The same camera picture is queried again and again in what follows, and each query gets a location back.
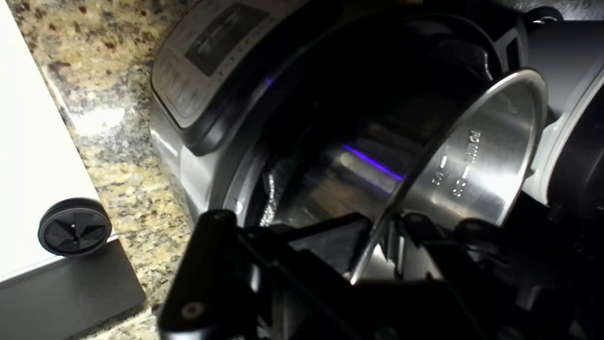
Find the kitchen countertop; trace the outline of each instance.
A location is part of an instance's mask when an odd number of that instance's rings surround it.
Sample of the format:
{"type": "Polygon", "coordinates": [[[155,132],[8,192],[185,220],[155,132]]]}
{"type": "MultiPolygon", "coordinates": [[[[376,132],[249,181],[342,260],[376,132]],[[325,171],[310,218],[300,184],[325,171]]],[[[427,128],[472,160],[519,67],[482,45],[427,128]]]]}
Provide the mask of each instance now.
{"type": "Polygon", "coordinates": [[[146,307],[89,337],[159,337],[191,220],[149,143],[149,67],[195,0],[8,0],[106,205],[146,307]]]}

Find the purple light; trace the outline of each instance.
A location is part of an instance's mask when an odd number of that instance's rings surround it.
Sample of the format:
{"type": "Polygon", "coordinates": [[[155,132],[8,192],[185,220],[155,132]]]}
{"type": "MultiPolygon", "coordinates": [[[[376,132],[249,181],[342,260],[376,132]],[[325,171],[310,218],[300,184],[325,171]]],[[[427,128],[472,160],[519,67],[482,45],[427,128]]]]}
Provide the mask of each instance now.
{"type": "Polygon", "coordinates": [[[274,79],[272,77],[264,77],[263,82],[264,82],[264,86],[272,86],[274,79]]]}
{"type": "Polygon", "coordinates": [[[351,154],[355,154],[357,158],[361,158],[363,162],[366,162],[368,166],[376,167],[378,171],[397,179],[397,181],[402,181],[404,175],[389,169],[385,164],[378,162],[376,158],[372,158],[370,154],[363,152],[361,149],[355,149],[353,145],[349,143],[344,143],[342,145],[346,150],[349,150],[351,154]]]}

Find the white surface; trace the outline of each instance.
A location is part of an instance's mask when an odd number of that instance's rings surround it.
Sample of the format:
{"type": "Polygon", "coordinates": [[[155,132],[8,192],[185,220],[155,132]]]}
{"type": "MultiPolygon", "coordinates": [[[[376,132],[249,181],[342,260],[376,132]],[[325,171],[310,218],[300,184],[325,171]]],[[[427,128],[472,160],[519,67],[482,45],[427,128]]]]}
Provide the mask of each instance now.
{"type": "Polygon", "coordinates": [[[59,260],[38,241],[40,217],[97,190],[6,1],[0,3],[0,283],[59,260]]]}

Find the black knob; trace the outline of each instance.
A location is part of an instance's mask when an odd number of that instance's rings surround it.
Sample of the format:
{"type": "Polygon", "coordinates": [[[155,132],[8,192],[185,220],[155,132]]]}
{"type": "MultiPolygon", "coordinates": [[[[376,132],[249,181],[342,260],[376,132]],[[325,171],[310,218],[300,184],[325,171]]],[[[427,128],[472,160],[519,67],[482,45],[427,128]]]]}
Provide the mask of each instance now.
{"type": "Polygon", "coordinates": [[[49,207],[40,220],[42,247],[55,254],[85,254],[98,249],[112,234],[112,220],[102,203],[70,198],[49,207]]]}

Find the white cutting board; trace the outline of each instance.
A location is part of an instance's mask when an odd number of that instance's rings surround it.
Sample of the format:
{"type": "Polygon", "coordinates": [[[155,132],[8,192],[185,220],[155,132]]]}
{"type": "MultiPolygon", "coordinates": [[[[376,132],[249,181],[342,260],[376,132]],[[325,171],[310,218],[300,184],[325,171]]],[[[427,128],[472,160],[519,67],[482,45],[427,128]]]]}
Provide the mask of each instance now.
{"type": "Polygon", "coordinates": [[[38,241],[64,198],[98,200],[6,1],[0,3],[0,283],[59,260],[38,241]]]}

